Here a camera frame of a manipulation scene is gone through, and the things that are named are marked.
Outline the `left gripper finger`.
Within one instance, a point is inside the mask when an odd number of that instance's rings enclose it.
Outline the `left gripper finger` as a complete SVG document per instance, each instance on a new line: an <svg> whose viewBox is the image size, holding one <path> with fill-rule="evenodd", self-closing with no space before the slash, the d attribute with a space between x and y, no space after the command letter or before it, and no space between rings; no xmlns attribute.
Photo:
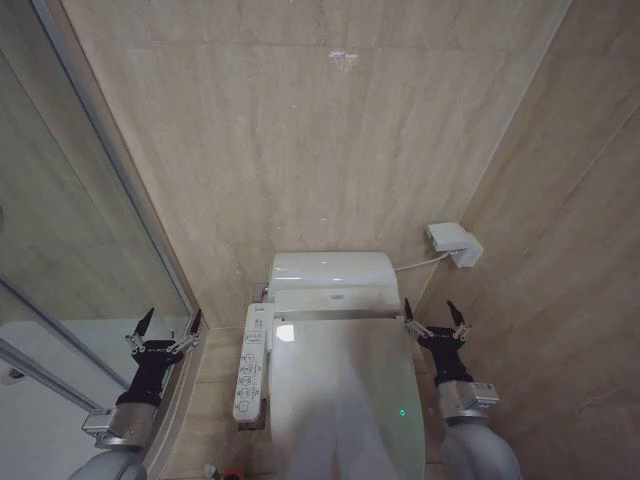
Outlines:
<svg viewBox="0 0 640 480"><path fill-rule="evenodd" d="M198 309L192 319L187 332L180 340L174 341L168 348L168 353L189 353L200 343L200 327L202 310Z"/></svg>
<svg viewBox="0 0 640 480"><path fill-rule="evenodd" d="M144 317L137 323L132 334L127 334L125 340L132 351L143 351L145 349L143 337L150 325L154 314L154 308L150 308Z"/></svg>

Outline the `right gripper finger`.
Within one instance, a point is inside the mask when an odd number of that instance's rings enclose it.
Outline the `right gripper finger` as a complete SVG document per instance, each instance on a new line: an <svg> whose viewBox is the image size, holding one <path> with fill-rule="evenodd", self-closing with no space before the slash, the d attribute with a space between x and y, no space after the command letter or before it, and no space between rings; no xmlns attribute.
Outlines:
<svg viewBox="0 0 640 480"><path fill-rule="evenodd" d="M453 338L459 341L465 341L467 335L471 331L472 326L466 323L462 312L454 305L452 301L448 300L447 306L455 325L454 333L452 334Z"/></svg>
<svg viewBox="0 0 640 480"><path fill-rule="evenodd" d="M415 321L410 302L407 298L404 299L404 318L404 325L412 335L416 337L424 337L426 335L425 327Z"/></svg>

